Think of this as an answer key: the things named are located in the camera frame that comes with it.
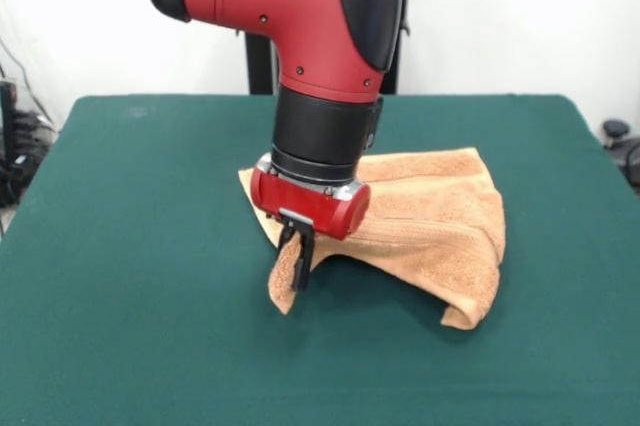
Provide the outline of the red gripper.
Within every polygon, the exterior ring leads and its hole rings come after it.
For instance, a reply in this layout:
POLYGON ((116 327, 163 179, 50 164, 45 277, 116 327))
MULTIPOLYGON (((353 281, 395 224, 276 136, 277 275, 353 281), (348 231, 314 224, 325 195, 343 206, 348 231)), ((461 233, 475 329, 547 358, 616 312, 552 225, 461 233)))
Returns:
MULTIPOLYGON (((257 161, 249 181, 254 206, 285 223, 297 222, 316 233, 343 240, 355 233, 364 220, 371 201, 371 188, 358 180, 342 186, 321 186, 294 180, 277 173, 271 156, 257 161)), ((315 233, 300 233, 300 251, 294 267, 292 290, 305 291, 309 282, 315 233)), ((285 224, 280 232, 278 249, 295 235, 295 227, 285 224)))

